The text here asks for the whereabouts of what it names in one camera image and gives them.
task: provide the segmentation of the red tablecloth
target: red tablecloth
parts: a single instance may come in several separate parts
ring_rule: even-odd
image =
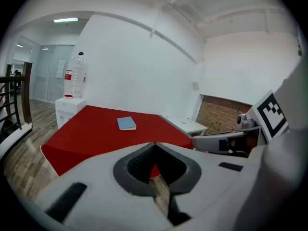
[[[131,116],[136,130],[121,131],[117,118]],[[105,109],[87,105],[62,126],[41,150],[58,175],[83,160],[128,146],[166,142],[192,149],[191,139],[158,115]],[[160,175],[154,167],[151,178]]]

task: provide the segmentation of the plastic bottle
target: plastic bottle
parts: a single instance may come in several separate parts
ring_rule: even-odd
[[[86,80],[86,61],[81,57],[72,56],[65,71],[64,96],[67,98],[80,98]]]

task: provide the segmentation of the ceiling light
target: ceiling light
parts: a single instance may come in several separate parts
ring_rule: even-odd
[[[54,22],[69,22],[69,21],[78,21],[78,18],[66,18],[66,19],[58,19],[58,20],[53,20]]]

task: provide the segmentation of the wooden railing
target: wooden railing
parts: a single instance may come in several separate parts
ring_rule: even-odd
[[[32,63],[25,62],[24,69],[21,76],[11,77],[11,68],[10,64],[7,65],[6,73],[4,77],[0,77],[0,84],[3,84],[0,88],[0,103],[5,98],[5,102],[0,106],[0,111],[5,108],[6,116],[0,119],[0,122],[8,119],[9,117],[15,115],[16,123],[12,124],[0,134],[4,133],[11,127],[17,125],[19,129],[22,128],[19,114],[18,114],[18,104],[17,104],[17,83],[21,83],[21,103],[23,109],[23,115],[25,123],[32,123],[31,112],[30,112],[30,101],[29,101],[29,87],[30,87],[30,74]],[[13,90],[10,90],[10,83],[13,84]],[[10,94],[13,94],[13,102],[10,101]],[[11,105],[14,105],[14,112],[11,112]]]

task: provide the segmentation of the laminate floor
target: laminate floor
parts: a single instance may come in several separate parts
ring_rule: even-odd
[[[20,121],[24,123],[20,96],[17,101]],[[54,104],[31,99],[30,110],[33,122],[32,131],[8,154],[3,170],[12,189],[33,201],[42,189],[58,178],[57,173],[40,150],[40,146],[48,141],[58,127]],[[150,180],[150,186],[155,188],[157,207],[167,216],[168,186],[162,177]]]

